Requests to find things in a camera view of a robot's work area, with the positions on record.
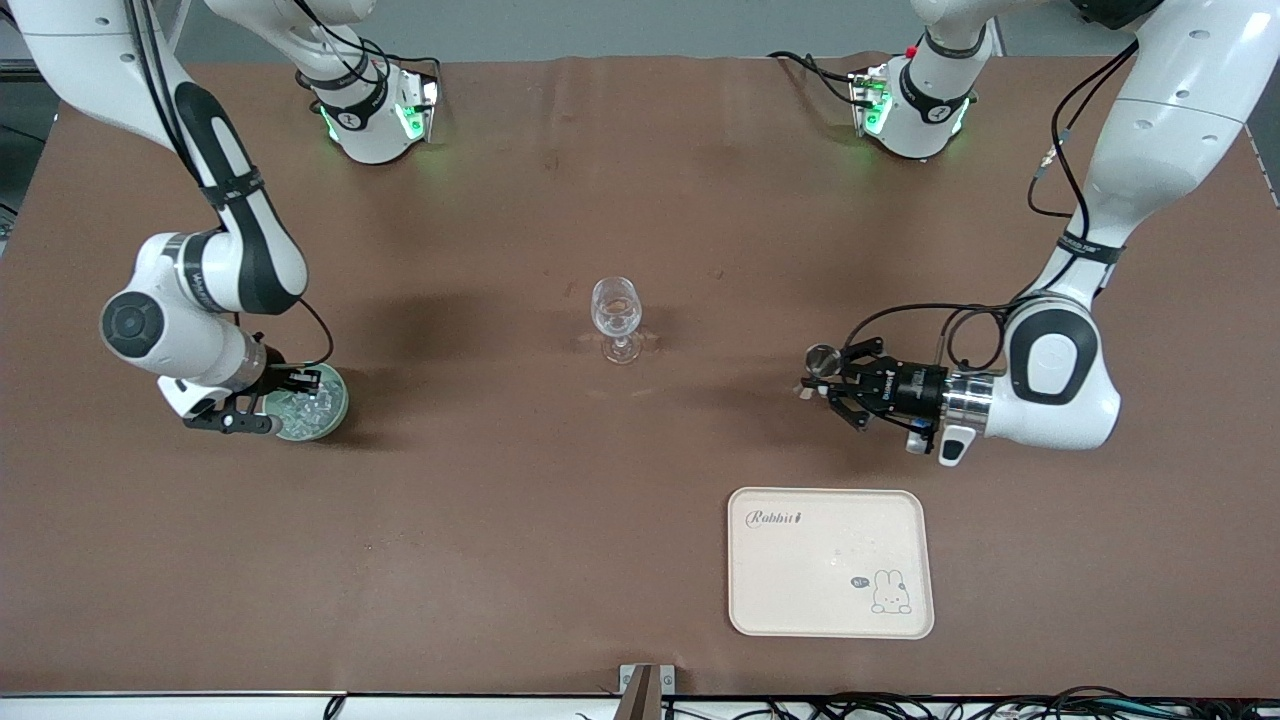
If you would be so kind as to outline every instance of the wine glass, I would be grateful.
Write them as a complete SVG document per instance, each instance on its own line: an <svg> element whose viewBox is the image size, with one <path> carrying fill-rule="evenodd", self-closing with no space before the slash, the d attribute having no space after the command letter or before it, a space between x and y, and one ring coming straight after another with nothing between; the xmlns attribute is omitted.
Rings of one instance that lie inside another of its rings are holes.
<svg viewBox="0 0 1280 720"><path fill-rule="evenodd" d="M591 291L591 320L605 336L604 356L626 365L640 356L640 296L627 278L604 278Z"/></svg>

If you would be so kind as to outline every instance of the black cable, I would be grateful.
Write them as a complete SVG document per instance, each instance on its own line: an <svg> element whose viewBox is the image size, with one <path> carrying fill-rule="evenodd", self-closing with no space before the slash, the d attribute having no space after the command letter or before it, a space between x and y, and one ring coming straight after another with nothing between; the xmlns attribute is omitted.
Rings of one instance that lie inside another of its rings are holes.
<svg viewBox="0 0 1280 720"><path fill-rule="evenodd" d="M969 365L969 360L960 360L960 359L956 357L956 354L955 354L956 333L960 332L960 328L965 323L968 323L969 320L972 320L972 319L974 319L974 318L977 318L979 315L989 315L991 319L996 323L996 332L997 332L997 336L998 336L996 338L996 350L995 350L995 352L992 352L991 357L986 363L983 363L980 365ZM995 365L1000 360L1000 352L1005 347L1006 319L1007 319L1007 315L1005 313L1000 311L1000 310L969 310L968 313L965 313L964 315L961 315L960 319L955 322L955 325L951 325L950 332L947 333L947 343L946 343L946 346L947 346L947 359L951 360L952 365L955 365L956 368L959 368L963 372L978 372L978 373L980 373L982 370L991 369L991 366Z"/></svg>
<svg viewBox="0 0 1280 720"><path fill-rule="evenodd" d="M422 55L422 56L419 56L419 58L412 58L412 56L406 56L406 55L397 55L396 53L387 53L376 42L372 42L371 40L365 40L365 38L361 38L360 45L356 45L355 42L347 40L346 37L339 36L328 24L325 24L324 20L321 20L320 17L316 15L315 10L311 9L311 5L307 4L307 0L293 0L293 4L297 5L300 10L302 10L302 14L305 14L307 17L307 19L310 19L315 24L320 26L320 28L324 29L325 35L328 35L329 37L332 37L333 40L337 40L338 42L340 42L340 44L343 44L343 45L346 45L348 47L352 47L355 50L360 50L361 53L367 53L370 49L372 49L374 53L378 56L380 56L388 64L392 60L398 60L401 63L431 63L431 64L435 65L435 69L436 69L436 77L435 77L435 79L439 79L439 69L440 69L440 60L439 60L439 58L435 58L433 55Z"/></svg>
<svg viewBox="0 0 1280 720"><path fill-rule="evenodd" d="M315 368L316 365L323 365L329 357L333 356L333 345L334 345L333 332L329 329L329 324L324 322L324 318L320 316L320 313L316 313L316 309L312 307L311 304L307 302L305 297L300 297L298 304L306 307L307 313L311 313L311 316L315 318L316 324L320 325L321 331L324 331L324 337L325 342L328 343L328 348L325 350L324 355L320 356L319 360L310 360L307 363L283 363L279 365L273 365L273 368L302 370L306 368Z"/></svg>
<svg viewBox="0 0 1280 720"><path fill-rule="evenodd" d="M12 132L14 135L20 135L23 137L35 140L36 142L38 142L41 145L45 143L45 138L44 137L40 137L38 135L32 135L32 133L29 133L29 132L27 132L24 129L18 129L18 128L15 128L13 126L9 126L9 124L5 124L5 123L0 123L0 129L4 129L4 131L8 131L8 132Z"/></svg>
<svg viewBox="0 0 1280 720"><path fill-rule="evenodd" d="M773 715L781 717L782 720L800 720L800 717L797 717L790 710L787 710L787 708L782 707L781 705L778 705L778 702L774 701L774 700L765 700L764 705L765 705L765 707L769 708L769 712L772 712Z"/></svg>
<svg viewBox="0 0 1280 720"><path fill-rule="evenodd" d="M1123 51L1120 51L1120 55L1123 55L1125 59L1128 59L1129 56L1132 56L1137 51L1138 51L1138 41L1134 40L1132 44L1129 44L1128 47L1125 47ZM1089 204L1084 199L1084 191L1080 190L1080 183L1076 182L1076 179L1075 179L1075 173L1071 172L1071 163L1068 161L1066 154L1062 152L1062 133L1059 129L1059 123L1061 122L1062 110L1066 108L1066 104L1070 102L1073 97L1075 97L1076 95L1079 95L1079 92L1082 90L1084 90L1084 87L1089 82L1093 82L1098 76L1102 76L1102 74L1105 74L1107 72L1112 72L1114 73L1115 68L1119 68L1119 65L1112 65L1110 68L1107 65L1103 65L1097 72L1094 72L1089 77L1084 78L1083 82L1080 82L1074 88L1071 88L1071 92L1068 92L1066 96L1062 97L1062 101L1057 104L1057 108L1053 109L1053 117L1050 120L1050 135L1051 135L1052 141L1053 141L1053 150L1057 152L1057 159L1059 159L1060 163L1062 163L1062 174L1066 176L1066 183L1069 186L1071 186L1071 193L1075 195L1075 201L1080 204L1080 232L1079 232L1079 237L1080 237L1080 240L1084 240L1084 241L1088 241L1088 238L1089 238Z"/></svg>
<svg viewBox="0 0 1280 720"><path fill-rule="evenodd" d="M334 720L334 717L337 717L338 714L342 712L342 708L346 705L347 705L347 696L344 696L344 694L337 694L337 696L330 697L329 702L326 702L325 706L324 706L324 719L323 720Z"/></svg>
<svg viewBox="0 0 1280 720"><path fill-rule="evenodd" d="M191 149L187 147L187 138L182 135L182 122L178 119L178 108L173 104L173 88L169 87L169 78L164 74L164 58L160 55L160 42L156 40L156 35L159 33L156 32L155 23L151 18L151 9L143 8L143 10L142 19L147 27L147 42L151 45L151 58L155 60L156 79L160 81L160 90L163 91L160 97L164 101L164 111L169 118L169 124L173 128L173 136L177 143L173 150L178 154L183 165L186 165L191 177L196 178L197 183L204 184L200 179L200 173L196 172L196 164L191 159Z"/></svg>
<svg viewBox="0 0 1280 720"><path fill-rule="evenodd" d="M672 712L676 712L676 714L680 714L680 715L687 715L689 717L692 717L694 720L716 720L714 717L708 717L708 716L701 715L699 712L694 712L692 710L685 710L682 707L676 707L675 702L666 702L666 703L663 703L662 708L666 710L668 715L672 714Z"/></svg>
<svg viewBox="0 0 1280 720"><path fill-rule="evenodd" d="M1066 133L1068 135L1075 127L1075 122L1080 119L1080 115L1084 113L1084 109L1088 108L1089 102L1093 101L1093 96L1097 95L1097 92L1100 90L1102 90L1102 86L1105 86L1111 79L1111 77L1115 76L1115 73L1121 67L1124 67L1125 63L1129 61L1129 58L1132 58L1137 53L1137 50L1138 50L1138 44L1137 44L1137 41L1134 41L1128 47L1125 47L1123 51L1120 51L1117 55L1115 55L1114 58L1111 58L1110 60L1107 60L1101 68L1098 68L1098 70L1096 73L1093 73L1092 76L1089 76L1088 78L1084 79L1084 82L1082 83L1082 86L1087 85L1088 82L1093 81L1094 78L1097 78L1097 82L1089 90L1089 94L1084 96L1084 100L1080 101L1080 105L1075 109L1075 113L1071 115L1071 119L1068 120L1068 123L1066 123ZM1079 92L1079 90L1080 90L1080 86L1076 86L1076 88L1073 90L1071 94L1069 94L1066 97L1064 97L1062 99L1062 105L1065 105L1066 101L1069 101L1074 94ZM1062 133L1057 132L1056 127L1053 128L1053 137L1059 137L1059 138L1061 138L1061 142L1066 142L1066 137ZM1055 143L1053 147L1055 147L1053 155L1061 155L1061 143ZM1057 211L1057 210L1044 210L1043 208L1041 208L1041 206L1038 206L1036 204L1036 186L1039 183L1039 181L1043 177L1046 169L1047 169L1047 164L1042 165L1041 168L1038 168L1036 170L1036 173L1032 176L1030 182L1027 184L1027 206L1030 208L1030 210L1033 213L1039 214L1039 215L1044 215L1044 217L1048 217L1048 218L1066 218L1066 219L1070 219L1073 217L1071 213L1061 213L1061 211Z"/></svg>
<svg viewBox="0 0 1280 720"><path fill-rule="evenodd" d="M828 717L844 719L852 712L864 711L874 712L890 720L937 720L933 711L910 696L892 693L838 693L818 702L824 706L823 710ZM840 710L840 715L831 712L836 703L845 703L845 707ZM923 714L923 717L913 716L905 710L905 706L915 707Z"/></svg>
<svg viewBox="0 0 1280 720"><path fill-rule="evenodd" d="M328 24L325 24L324 20L321 20L319 15L316 15L315 10L311 9L311 5L308 5L306 3L306 0L294 0L294 5L297 5L298 9L302 10L302 14L305 14L307 17L307 19L310 19L312 23L315 23L321 29L324 29L325 35L328 35L329 37L332 37L333 40L337 40L337 41L342 42L343 45L347 45L347 46L355 47L356 50L360 50L361 56L364 56L365 54L367 54L369 50L366 47L364 47L364 42L365 42L364 38L361 38L361 45L356 45L355 42L351 42L349 40L339 36ZM342 67L347 69L347 73L355 76L357 79L360 79L360 82L362 82L365 85L372 85L375 87L380 86L384 82L387 82L387 73L390 72L389 69L388 70L381 70L375 64L374 65L374 79L369 79L369 78L366 78L364 76L364 73L358 72L355 67L351 65L351 63L347 61L347 59L342 55L342 53L338 50L338 47L335 45L333 45L330 42L329 46L333 49L334 58L338 58L338 61L342 63ZM383 55L383 59L387 60L387 55L385 54ZM301 72L298 72L298 74L296 74L293 79L298 85L302 85L307 90L311 90L310 83L303 85L303 79L305 78L302 77ZM319 111L319 105L314 105L314 106L316 108L316 110L312 110L312 111Z"/></svg>
<svg viewBox="0 0 1280 720"><path fill-rule="evenodd" d="M795 53L790 53L787 50L778 50L776 53L769 53L768 58L772 58L774 60L792 60L792 61L797 63L801 68L804 68L804 69L809 70L810 73L818 76L818 79L822 81L822 85L824 85L827 87L827 90L832 95L835 95L836 97L838 97L846 105L852 105L855 108L872 108L873 106L873 104L868 102L867 100L854 100L852 97L849 97L847 95L845 95L844 92L841 92L840 88L837 88L836 86L831 85L831 81L837 81L837 82L842 82L842 83L847 85L849 83L849 77L847 76L841 76L838 73L833 73L831 70L826 70L826 69L820 68L818 65L818 61L813 59L812 54L806 54L804 58L801 58L800 55L796 55Z"/></svg>
<svg viewBox="0 0 1280 720"><path fill-rule="evenodd" d="M991 361L988 361L986 365L982 365L979 368L966 368L964 364L961 364L959 361L956 363L957 365L961 365L961 369L984 370L984 369L989 368L991 365L993 365L1000 359L1000 350L1004 347L1004 337L1005 337L1005 334L1004 334L1005 329L1004 328L1005 328L1005 322L1007 319L1007 311L1012 310L1014 307L1018 307L1019 305L1021 305L1023 302L1027 302L1028 300L1029 299L1018 299L1018 300L1014 300L1012 302L1006 302L1004 305L964 305L964 304L959 304L959 302L915 302L915 304L910 304L910 305L895 305L893 307L886 307L884 310L881 310L878 313L873 313L868 318L865 318L863 322L858 323L858 325L855 325L854 329L845 338L845 345L842 347L842 352L847 351L854 345L854 341L858 338L858 333L860 333L863 331L863 328L865 328L867 325L872 324L873 322L876 322L876 320L878 320L881 318L884 318L887 315L893 315L896 313L908 313L908 311L911 311L911 310L952 310L952 311L959 310L959 311L963 311L963 313L972 313L974 315L989 314L996 320L996 324L1000 328L1000 343L997 345L996 352L995 352L993 357L991 359ZM956 316L955 313L952 313L952 315L947 318L947 325L951 324L951 320L955 319L955 316ZM947 329L946 329L947 325L943 325L943 336L947 332ZM952 333L955 332L955 329L956 328L951 328ZM951 337L948 337L947 343L946 343L948 352L950 352L951 340L954 340L954 334ZM840 369L840 379L845 384L850 384L847 366L844 366L844 365L841 366L841 369ZM861 397L859 397L856 395L852 396L852 400L863 410L865 410L867 413L870 413L872 415L874 415L876 418L879 418L881 420L884 420L886 423L890 423L891 425L897 425L899 428L902 428L902 429L905 429L908 432L913 432L913 433L920 430L920 428L916 428L916 427L914 427L914 425L911 425L909 423L904 423L902 420L892 418L887 413L882 413L879 410L876 410L876 409L870 407L869 405L867 405L867 402ZM844 696L832 696L832 697L844 698ZM881 707L877 708L877 711L881 712L882 715L886 715L891 720L910 720L910 717L906 716L906 714L902 712L900 708L893 708L892 711L886 711L886 710L883 710L883 707L884 707L883 703L881 703ZM936 719L933 719L932 714L929 715L929 720L936 720Z"/></svg>
<svg viewBox="0 0 1280 720"><path fill-rule="evenodd" d="M164 129L165 136L169 138L169 143L170 146L173 146L173 151L178 155L178 159L182 160L183 167L187 168L187 172L191 173L191 176L196 178L196 182L198 183L200 176L196 173L195 167L192 165L191 159L187 154L187 145L186 142L182 142L178 135L175 135L175 132L180 131L177 131L177 128L169 124L169 119L166 118L164 111L164 104L160 101L160 91L156 88L156 82L155 82L156 78L152 77L151 63L150 60L147 60L146 46L142 42L142 27L138 23L138 9L137 5L134 4L134 0L124 1L124 15L129 24L129 36L133 41L133 49L137 53L137 61L140 69L142 70L142 78L147 85L147 92L151 95L151 104L155 108L156 115L160 119L160 127Z"/></svg>

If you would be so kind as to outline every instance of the wire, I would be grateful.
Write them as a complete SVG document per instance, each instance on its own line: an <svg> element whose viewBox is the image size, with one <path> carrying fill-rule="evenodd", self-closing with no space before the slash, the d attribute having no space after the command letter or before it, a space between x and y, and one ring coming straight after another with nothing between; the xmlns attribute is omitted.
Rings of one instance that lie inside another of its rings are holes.
<svg viewBox="0 0 1280 720"><path fill-rule="evenodd" d="M376 42L371 41L371 40L365 40L365 38L360 38L360 45L356 45L355 42L347 40L346 37L342 37L340 35L335 33L328 24L325 24L324 20L321 20L320 17L316 15L315 10L311 9L311 5L307 4L307 0L293 0L293 4L297 5L300 10L302 10L302 14L305 14L307 17L307 19L310 19L315 24L320 26L320 28L324 29L325 33L329 37L332 37L333 40L337 40L338 42L340 42L340 44L343 44L343 45L346 45L348 47L352 47L355 50L360 50L361 53L367 53L367 51L372 50L375 55L380 56L388 64L390 64L392 60L397 60L397 61L401 61L401 63L431 63L433 65L435 65L435 77L433 77L431 79L439 79L440 78L440 60L439 60L439 58L435 58L433 55L421 55L421 56L417 56L417 58L412 58L412 56L407 56L407 55L397 55L396 53L388 53L388 51L383 50L381 46L378 45ZM351 70L352 74L356 74L356 70L353 68L351 68L349 65L347 67L347 69ZM383 74L380 77L380 81L385 79L385 78L387 78L387 76Z"/></svg>
<svg viewBox="0 0 1280 720"><path fill-rule="evenodd" d="M133 40L133 49L137 53L137 60L138 60L138 64L140 64L140 67L142 69L142 78L146 81L147 92L151 95L151 104L152 104L152 106L156 110L156 115L159 115L160 126L164 129L165 136L169 138L169 143L173 147L173 151L178 155L178 159L182 160L183 167L187 168L187 172L191 173L191 177L196 178L196 182L198 183L200 182L200 176L196 172L196 168L195 168L195 164L192 163L192 160L191 160L189 152L187 151L187 143L182 138L182 131L179 129L178 126L172 124L172 123L177 122L177 117L175 115L166 115L165 114L165 104L161 102L161 100L160 100L160 95L161 95L160 91L163 90L165 99L169 100L169 105L173 104L173 97L169 94L168 85L163 85L161 88L156 87L156 78L152 76L152 72L151 72L151 61L147 59L146 46L142 42L142 27L141 27L141 24L138 22L137 0L125 0L125 3L124 3L124 14L125 14L125 19L128 20L128 24L129 24L129 36ZM151 24L151 22L150 22L151 20L151 14L150 14L150 12L147 12L145 14L147 15L147 24L150 26ZM152 40L152 50L159 55L159 49L155 45L155 33L154 32L152 32L151 40Z"/></svg>
<svg viewBox="0 0 1280 720"><path fill-rule="evenodd" d="M174 152L182 159L183 165L187 167L187 172L191 173L196 182L200 181L200 174L196 172L196 164L191 159L191 150L187 147L187 140L182 135L182 123L178 120L178 109L173 104L173 88L169 87L169 79L164 74L164 56L160 55L160 42L156 40L155 24L151 17L151 9L143 8L146 12L142 13L142 19L147 26L147 42L151 45L151 58L155 59L155 72L156 78L160 81L160 97L164 100L164 111L169 118L169 124L173 128L173 136L175 138Z"/></svg>
<svg viewBox="0 0 1280 720"><path fill-rule="evenodd" d="M1133 42L1129 44L1128 47L1125 47L1124 50L1120 51L1120 55L1117 55L1117 58L1123 56L1125 60L1128 60L1137 51L1138 51L1138 41L1134 40ZM1080 237L1080 240L1085 240L1085 241L1089 238L1089 202L1088 202L1088 200L1084 199L1084 192L1080 190L1080 183L1076 182L1076 179L1075 179L1075 173L1071 172L1071 163L1068 161L1066 154L1062 152L1062 140L1064 138L1062 138L1061 131L1059 129L1059 123L1061 122L1062 110L1066 108L1066 104L1070 102L1073 97L1075 97L1076 95L1079 95L1079 92L1082 90L1084 90L1084 86L1087 86L1089 82L1092 82L1093 79L1096 79L1101 74L1105 74L1105 73L1108 73L1108 72L1114 73L1115 69L1119 68L1119 67L1120 67L1119 64L1115 64L1115 65L1111 65L1111 67L1103 65L1097 72L1094 72L1089 77L1084 78L1084 81L1080 82L1080 85L1076 85L1074 88L1071 88L1071 92L1066 94L1066 97L1062 97L1062 101L1059 102L1057 108L1053 109L1053 117L1050 120L1050 133L1051 133L1051 137L1053 140L1053 150L1057 152L1057 159L1062 163L1062 174L1066 176L1066 183L1071 186L1071 193L1075 195L1076 202L1080 204L1080 232L1079 232L1079 237ZM1079 110L1076 111L1075 117L1079 117Z"/></svg>
<svg viewBox="0 0 1280 720"><path fill-rule="evenodd" d="M974 304L964 305L964 304L957 304L957 302L915 302L915 304L910 304L910 305L895 305L893 307L886 307L884 310L881 310L878 313L873 313L872 315L869 315L868 318L865 318L863 322L858 323L858 325L855 325L854 329L845 338L845 345L842 347L842 354L847 352L849 348L852 347L854 341L858 338L858 333L860 333L867 325L869 325L869 324L874 323L876 320L878 320L881 318L884 318L887 315L893 315L893 314L897 314L897 313L908 313L908 311L913 311L913 310L952 310L951 315L947 316L946 323L943 323L943 325L942 325L942 333L940 336L940 337L945 338L945 341L942 341L942 345L946 347L947 355L952 359L952 363L955 363L957 365L957 369L961 370L961 372L980 372L980 370L986 370L986 369L991 368L992 365L995 365L996 361L1000 360L1000 352L1001 352L1001 348L1005 345L1005 327L1006 327L1006 323L1007 323L1007 319L1009 319L1009 311L1012 310L1012 309L1015 309L1015 307L1018 307L1018 306L1020 306L1024 302L1030 301L1030 300L1032 300L1030 297L1020 297L1020 299L1015 299L1015 300L1012 300L1010 302L1006 302L1004 305L974 305ZM960 320L956 322L955 324L952 324L952 320L955 320L957 315L960 316ZM969 319L972 319L974 316L978 316L978 315L991 315L992 316L992 319L996 322L996 328L997 328L997 331L1000 333L1000 340L996 343L996 351L992 354L991 360L988 360L983 365L970 366L969 363L968 363L968 360L955 360L955 354L952 351L952 346L954 346L954 342L955 342L955 333L960 329L960 325L963 325L965 322L968 322ZM850 384L849 383L849 369L847 369L847 366L844 366L844 365L841 366L841 369L840 369L840 379L844 380L845 384ZM887 421L887 423L890 423L892 425L897 425L899 428L902 428L902 429L913 432L913 433L920 432L920 428L913 427L909 423L904 423L902 420L899 420L899 419L891 416L888 413L884 413L884 411L881 411L881 410L877 410L877 409L869 406L858 395L854 395L852 398L854 398L854 402L856 402L863 410L870 413L872 415L874 415L876 418L879 418L881 420L884 420L884 421ZM864 696L860 696L860 697L895 697L895 696L865 696L864 694ZM882 705L881 710L878 710L878 712L881 712L882 715L886 715L886 716L888 716L888 717L891 717L893 720L909 720L909 717L905 714L901 715L901 716L895 716L891 712L886 712L884 707L886 706ZM936 720L932 714L929 714L928 717L929 717L929 720Z"/></svg>
<svg viewBox="0 0 1280 720"><path fill-rule="evenodd" d="M9 124L5 124L5 123L0 123L0 129L9 131L9 132L12 132L14 135L20 135L23 137L35 140L36 142L38 142L41 145L45 143L45 138L44 137L40 137L38 135L32 135L32 133L29 133L29 132L27 132L24 129L18 129L18 128L15 128L13 126L9 126Z"/></svg>
<svg viewBox="0 0 1280 720"><path fill-rule="evenodd" d="M692 717L694 720L716 720L714 717L708 717L705 715L701 715L700 712L694 712L692 710L685 710L682 707L676 707L675 702L666 702L666 703L663 703L662 708L666 710L668 715L672 714L672 712L676 712L676 714L680 714L680 715L686 715L689 717Z"/></svg>
<svg viewBox="0 0 1280 720"><path fill-rule="evenodd" d="M890 720L937 720L933 711L919 700L892 693L838 693L827 698L810 700L809 703L831 720L844 720L856 711L872 712ZM911 715L905 710L906 707L919 710L920 716Z"/></svg>
<svg viewBox="0 0 1280 720"><path fill-rule="evenodd" d="M311 304L307 302L305 297L300 297L298 304L306 307L307 313L311 313L311 316L315 318L316 324L320 325L321 331L324 331L324 337L325 342L328 343L328 348L325 350L324 355L320 356L319 360L310 360L307 363L282 363L271 365L273 368L284 370L303 370L307 368L315 368L316 365L323 365L325 360L333 356L333 332L329 329L328 323L324 322L324 318L320 316L320 313L316 313L316 309L312 307Z"/></svg>
<svg viewBox="0 0 1280 720"><path fill-rule="evenodd" d="M1066 138L1070 136L1071 129L1075 127L1075 122L1080 119L1082 114L1084 114L1084 109L1088 108L1089 102L1093 101L1093 96L1097 95L1100 90L1102 90L1102 86L1105 86L1111 79L1111 77L1115 76L1115 73L1121 67L1124 67L1124 64L1129 61L1129 58L1132 58L1137 51L1138 51L1138 42L1134 41L1128 47L1121 50L1117 55L1107 60L1101 68L1098 68L1097 72L1087 77L1084 82L1076 86L1075 90L1073 90L1070 94L1066 95L1066 97L1062 99L1062 102L1059 105L1059 111L1066 105L1068 101L1070 101L1071 97L1074 97L1083 88L1083 86L1088 85L1089 82L1097 78L1097 82L1089 90L1088 95L1084 96L1084 100L1082 100L1080 105L1075 109L1075 113L1071 115L1071 119L1068 120L1065 133L1057 129L1056 120L1053 127L1051 128L1052 136L1057 141L1053 143L1053 150L1051 150L1048 154L1044 155L1044 159L1041 161L1041 167L1037 168L1036 173L1032 176L1032 179L1027 186L1027 206L1030 208L1033 213L1037 213L1039 215L1046 215L1050 218L1070 219L1073 217L1071 213L1044 210L1043 208L1038 206L1036 204L1036 186L1037 183L1039 183L1041 178L1044 176L1044 172L1048 169L1048 165L1053 161L1053 159L1062 154L1062 143L1065 143ZM1062 168L1065 172L1068 173L1070 172L1065 158Z"/></svg>
<svg viewBox="0 0 1280 720"><path fill-rule="evenodd" d="M813 54L805 54L805 56L801 58L800 55L796 55L795 53L791 53L788 50L778 50L776 53L769 53L768 56L774 60L791 60L794 63L797 63L801 68L818 76L818 79L822 81L822 85L827 86L827 90L831 91L832 95L835 95L847 105L852 105L855 108L873 106L867 100L854 100L852 97L849 97L847 95L841 92L836 86L831 85L831 81L837 81L849 85L849 76L842 76L840 73L833 73L831 70L823 69L822 67L818 65L818 61L813 59Z"/></svg>
<svg viewBox="0 0 1280 720"><path fill-rule="evenodd" d="M324 706L324 720L334 720L342 708L347 705L347 696L337 694L329 698L329 702Z"/></svg>

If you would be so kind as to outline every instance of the water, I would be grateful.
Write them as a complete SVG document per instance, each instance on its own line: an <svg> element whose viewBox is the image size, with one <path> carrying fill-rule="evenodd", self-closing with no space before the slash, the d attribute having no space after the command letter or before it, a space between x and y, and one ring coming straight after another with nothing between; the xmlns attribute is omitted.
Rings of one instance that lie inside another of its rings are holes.
<svg viewBox="0 0 1280 720"><path fill-rule="evenodd" d="M640 304L616 297L595 307L595 327L609 337L627 337L640 327Z"/></svg>

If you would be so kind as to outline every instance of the glass base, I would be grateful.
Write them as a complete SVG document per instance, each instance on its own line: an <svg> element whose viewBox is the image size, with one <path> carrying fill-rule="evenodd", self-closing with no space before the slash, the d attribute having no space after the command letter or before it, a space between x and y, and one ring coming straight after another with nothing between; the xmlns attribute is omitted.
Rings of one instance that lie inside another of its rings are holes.
<svg viewBox="0 0 1280 720"><path fill-rule="evenodd" d="M604 352L604 359L609 363L626 365L640 357L640 338L631 333L618 343L617 338L605 337L600 342L600 351Z"/></svg>
<svg viewBox="0 0 1280 720"><path fill-rule="evenodd" d="M280 419L276 437L291 442L311 442L338 429L347 416L347 383L329 365L312 368L320 373L315 395L275 391L262 398L262 413Z"/></svg>

